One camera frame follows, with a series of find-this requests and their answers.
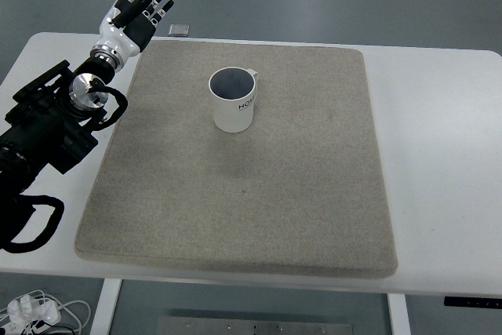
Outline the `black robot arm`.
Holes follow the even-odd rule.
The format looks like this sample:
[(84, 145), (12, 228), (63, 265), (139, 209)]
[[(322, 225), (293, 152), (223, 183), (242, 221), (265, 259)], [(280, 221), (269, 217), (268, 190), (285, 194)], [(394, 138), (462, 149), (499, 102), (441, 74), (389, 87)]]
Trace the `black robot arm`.
[(98, 145), (93, 134), (123, 116), (128, 100), (110, 83), (145, 50), (172, 7), (171, 0), (116, 0), (82, 64), (71, 70), (63, 60), (14, 94), (1, 135), (2, 250), (29, 253), (53, 237), (64, 203), (25, 190), (46, 166), (73, 169)]

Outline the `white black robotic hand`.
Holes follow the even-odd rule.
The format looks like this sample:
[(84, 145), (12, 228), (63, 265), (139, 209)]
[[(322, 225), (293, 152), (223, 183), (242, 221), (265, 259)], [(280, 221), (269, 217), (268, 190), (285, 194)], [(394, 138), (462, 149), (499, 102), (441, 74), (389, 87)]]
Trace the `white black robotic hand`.
[(106, 60), (112, 67), (124, 67), (127, 60), (142, 52), (150, 42), (155, 25), (173, 7), (169, 0), (117, 0), (100, 24), (100, 39), (90, 56)]

